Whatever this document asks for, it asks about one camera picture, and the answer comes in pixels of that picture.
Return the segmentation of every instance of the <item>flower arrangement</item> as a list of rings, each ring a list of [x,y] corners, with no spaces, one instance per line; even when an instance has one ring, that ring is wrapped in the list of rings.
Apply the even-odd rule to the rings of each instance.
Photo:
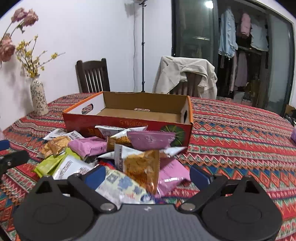
[[[26,12],[24,8],[19,8],[15,11],[14,15],[11,17],[11,23],[0,40],[0,64],[2,64],[2,62],[9,61],[11,56],[14,54],[15,45],[11,40],[11,36],[14,31],[16,29],[20,29],[23,33],[23,27],[32,26],[36,21],[38,21],[38,16],[33,11],[33,9],[30,9],[28,12]],[[8,33],[9,28],[15,22],[17,22],[18,25],[13,29],[11,34]]]
[[[41,69],[42,71],[44,71],[44,65],[46,63],[48,63],[49,61],[57,58],[58,56],[64,54],[58,54],[58,53],[54,53],[51,55],[51,58],[43,63],[40,63],[40,57],[41,55],[45,54],[47,51],[43,51],[41,54],[39,54],[39,56],[37,56],[36,58],[33,58],[32,54],[34,51],[34,47],[36,45],[36,41],[38,39],[38,35],[36,35],[34,37],[34,46],[32,49],[29,49],[29,46],[31,44],[31,41],[29,42],[25,42],[24,40],[22,42],[19,43],[19,45],[16,47],[16,53],[17,53],[17,59],[22,63],[23,67],[25,68],[25,70],[27,71],[27,76],[34,78],[36,76],[38,76],[38,70]]]

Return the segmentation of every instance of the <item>pink flower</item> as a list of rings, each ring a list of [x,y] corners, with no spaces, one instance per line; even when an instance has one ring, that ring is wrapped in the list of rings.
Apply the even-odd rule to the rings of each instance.
[[[9,34],[6,34],[0,45],[0,62],[9,61],[14,51],[15,46],[12,44]]]
[[[21,21],[23,18],[25,18],[27,16],[27,12],[25,12],[25,9],[23,9],[22,7],[19,8],[18,10],[15,11],[13,17],[11,17],[11,22],[19,22]]]
[[[36,21],[38,21],[37,14],[30,9],[28,15],[25,17],[24,22],[22,23],[22,27],[24,26],[32,26]]]

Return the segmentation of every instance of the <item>red cardboard box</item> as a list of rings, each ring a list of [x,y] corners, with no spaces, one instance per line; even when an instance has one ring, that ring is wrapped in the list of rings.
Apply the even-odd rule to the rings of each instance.
[[[96,125],[172,131],[176,139],[171,146],[188,146],[193,123],[189,96],[144,92],[102,91],[66,109],[63,118],[68,132],[75,130],[85,137],[102,138]]]

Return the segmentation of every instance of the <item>table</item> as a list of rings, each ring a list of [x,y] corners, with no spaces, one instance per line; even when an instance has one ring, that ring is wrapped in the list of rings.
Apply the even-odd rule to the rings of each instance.
[[[0,185],[0,225],[11,240],[20,240],[13,226],[13,212],[38,180],[33,172],[41,161],[36,155],[42,139],[55,128],[65,128],[62,111],[91,94],[73,94],[49,103],[49,113],[33,113],[4,130],[11,148],[0,155],[27,150],[28,163],[11,168]],[[274,200],[283,216],[277,240],[296,239],[296,144],[292,126],[275,113],[222,101],[192,98],[194,125],[188,152],[178,156],[184,165],[194,163],[211,173],[231,179],[252,175]],[[184,183],[157,203],[180,205],[198,189]]]

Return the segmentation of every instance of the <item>wooden chair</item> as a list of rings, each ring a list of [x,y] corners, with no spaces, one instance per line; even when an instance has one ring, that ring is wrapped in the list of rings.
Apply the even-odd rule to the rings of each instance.
[[[83,93],[96,93],[110,91],[107,62],[101,61],[77,61],[77,72]]]
[[[194,74],[190,72],[186,72],[187,81],[180,82],[176,85],[171,91],[170,94],[173,95],[189,95],[192,97],[198,96],[197,86],[199,85],[202,76],[199,74]]]

